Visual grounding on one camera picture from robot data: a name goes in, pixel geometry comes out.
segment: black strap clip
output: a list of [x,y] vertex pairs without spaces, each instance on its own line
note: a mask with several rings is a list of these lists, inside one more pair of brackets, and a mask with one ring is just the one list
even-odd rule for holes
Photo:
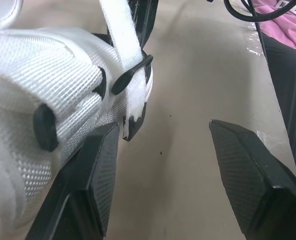
[[132,80],[133,75],[139,71],[144,66],[149,66],[153,60],[153,56],[148,55],[145,59],[143,59],[141,62],[139,62],[137,65],[135,65],[133,68],[127,70],[125,73],[123,73],[119,78],[116,80],[116,82],[113,84],[111,92],[114,95],[118,95],[121,93],[127,85]]

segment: white shoe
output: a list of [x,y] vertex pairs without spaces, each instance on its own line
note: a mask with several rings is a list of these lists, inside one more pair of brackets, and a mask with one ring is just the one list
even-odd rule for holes
[[141,68],[124,91],[111,93],[143,60],[126,0],[100,1],[114,47],[75,27],[6,29],[22,2],[0,1],[3,240],[25,238],[56,174],[94,128],[119,122],[123,138],[133,137],[153,83],[152,69]]

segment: black pants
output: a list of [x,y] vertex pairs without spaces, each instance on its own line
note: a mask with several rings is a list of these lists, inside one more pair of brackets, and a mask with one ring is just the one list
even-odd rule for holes
[[296,163],[296,50],[263,34],[268,67]]

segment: pink shirt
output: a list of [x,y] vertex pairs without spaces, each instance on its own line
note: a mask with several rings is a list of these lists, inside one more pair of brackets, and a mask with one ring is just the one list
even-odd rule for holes
[[[257,13],[267,14],[276,9],[276,0],[253,0]],[[272,21],[260,23],[260,28],[266,35],[296,49],[296,15],[288,12]]]

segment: person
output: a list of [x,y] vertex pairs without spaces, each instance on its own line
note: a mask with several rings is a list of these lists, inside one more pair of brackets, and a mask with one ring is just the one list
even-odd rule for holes
[[263,34],[266,58],[296,163],[296,49]]
[[[254,0],[256,12],[270,13],[288,2]],[[288,13],[260,24],[266,58],[296,163],[296,6]]]

